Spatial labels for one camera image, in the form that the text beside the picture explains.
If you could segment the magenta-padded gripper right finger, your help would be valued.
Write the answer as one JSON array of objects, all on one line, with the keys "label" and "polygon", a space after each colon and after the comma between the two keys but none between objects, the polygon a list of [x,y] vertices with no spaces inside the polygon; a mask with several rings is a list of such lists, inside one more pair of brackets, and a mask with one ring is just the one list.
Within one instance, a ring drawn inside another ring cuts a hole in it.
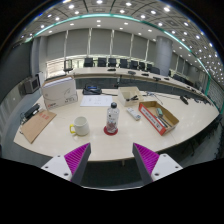
[{"label": "magenta-padded gripper right finger", "polygon": [[159,155],[137,143],[133,144],[132,153],[144,185],[182,169],[168,154]]}]

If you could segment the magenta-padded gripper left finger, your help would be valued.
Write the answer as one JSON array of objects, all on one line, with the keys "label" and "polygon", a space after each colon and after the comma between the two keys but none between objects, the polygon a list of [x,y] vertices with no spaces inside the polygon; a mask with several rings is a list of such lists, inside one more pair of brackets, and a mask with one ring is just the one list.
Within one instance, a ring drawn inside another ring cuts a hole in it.
[{"label": "magenta-padded gripper left finger", "polygon": [[42,169],[65,180],[79,185],[91,154],[91,144],[87,143],[65,155],[50,159]]}]

